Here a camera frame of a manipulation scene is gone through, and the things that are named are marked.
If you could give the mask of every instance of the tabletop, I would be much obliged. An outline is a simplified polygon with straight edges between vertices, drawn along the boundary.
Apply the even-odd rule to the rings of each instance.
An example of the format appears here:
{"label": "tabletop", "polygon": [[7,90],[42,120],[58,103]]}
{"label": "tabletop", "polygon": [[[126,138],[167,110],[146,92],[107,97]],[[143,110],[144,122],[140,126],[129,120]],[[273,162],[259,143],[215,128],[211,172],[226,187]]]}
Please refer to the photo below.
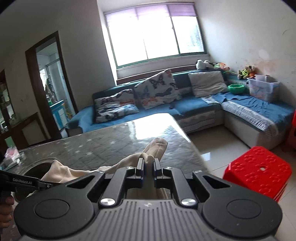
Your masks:
{"label": "tabletop", "polygon": [[167,113],[146,116],[22,150],[20,152],[24,158],[9,171],[23,175],[33,166],[54,159],[79,170],[112,166],[131,154],[142,152],[155,137],[164,138],[168,142],[160,163],[162,167],[180,168],[184,173],[194,170],[207,172],[198,149]]}

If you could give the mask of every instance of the wall stain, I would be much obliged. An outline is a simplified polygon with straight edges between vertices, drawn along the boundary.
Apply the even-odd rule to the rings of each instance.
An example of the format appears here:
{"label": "wall stain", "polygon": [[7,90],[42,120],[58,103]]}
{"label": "wall stain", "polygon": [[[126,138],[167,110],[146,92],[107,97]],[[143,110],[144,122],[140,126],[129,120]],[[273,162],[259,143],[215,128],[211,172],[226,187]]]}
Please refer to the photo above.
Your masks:
{"label": "wall stain", "polygon": [[276,60],[263,60],[261,59],[260,62],[256,63],[255,66],[257,67],[258,74],[267,74],[275,72],[276,69]]}
{"label": "wall stain", "polygon": [[283,36],[287,31],[289,31],[289,30],[291,30],[291,29],[289,28],[289,29],[285,30],[285,31],[283,32],[282,36]]}

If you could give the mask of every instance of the stuffed toy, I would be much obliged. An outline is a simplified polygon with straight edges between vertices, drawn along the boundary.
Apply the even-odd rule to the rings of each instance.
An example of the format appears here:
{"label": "stuffed toy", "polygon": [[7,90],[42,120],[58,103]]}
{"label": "stuffed toy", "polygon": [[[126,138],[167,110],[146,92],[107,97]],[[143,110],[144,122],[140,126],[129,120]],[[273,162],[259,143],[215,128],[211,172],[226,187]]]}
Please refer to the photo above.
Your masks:
{"label": "stuffed toy", "polygon": [[217,64],[214,65],[214,69],[222,69],[224,71],[229,71],[230,70],[230,67],[228,67],[224,63],[217,63]]}
{"label": "stuffed toy", "polygon": [[239,80],[242,80],[242,79],[246,80],[247,78],[254,79],[256,74],[255,71],[256,71],[255,66],[248,65],[245,67],[243,71],[241,70],[238,71],[237,78]]}
{"label": "stuffed toy", "polygon": [[206,60],[203,62],[201,59],[199,59],[196,62],[196,69],[197,70],[205,70],[205,69],[213,69],[213,68],[214,68],[214,66],[209,60]]}

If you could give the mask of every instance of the gray cushion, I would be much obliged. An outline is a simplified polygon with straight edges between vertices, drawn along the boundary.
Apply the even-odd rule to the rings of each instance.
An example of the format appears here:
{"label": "gray cushion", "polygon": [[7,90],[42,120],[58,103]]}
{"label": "gray cushion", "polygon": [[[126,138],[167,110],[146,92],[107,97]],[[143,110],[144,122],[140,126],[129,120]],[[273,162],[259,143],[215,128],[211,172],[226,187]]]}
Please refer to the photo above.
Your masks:
{"label": "gray cushion", "polygon": [[227,85],[219,71],[188,74],[196,98],[227,92]]}

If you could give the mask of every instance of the human hand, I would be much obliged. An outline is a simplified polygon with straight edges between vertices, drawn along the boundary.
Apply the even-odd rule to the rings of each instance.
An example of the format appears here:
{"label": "human hand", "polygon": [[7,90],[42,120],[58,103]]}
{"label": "human hand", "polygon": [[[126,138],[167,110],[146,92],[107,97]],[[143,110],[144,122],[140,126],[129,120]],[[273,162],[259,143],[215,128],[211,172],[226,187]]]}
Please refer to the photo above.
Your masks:
{"label": "human hand", "polygon": [[0,205],[0,228],[8,228],[12,220],[11,213],[13,212],[13,204],[15,200],[12,196],[8,196],[6,198],[6,204]]}

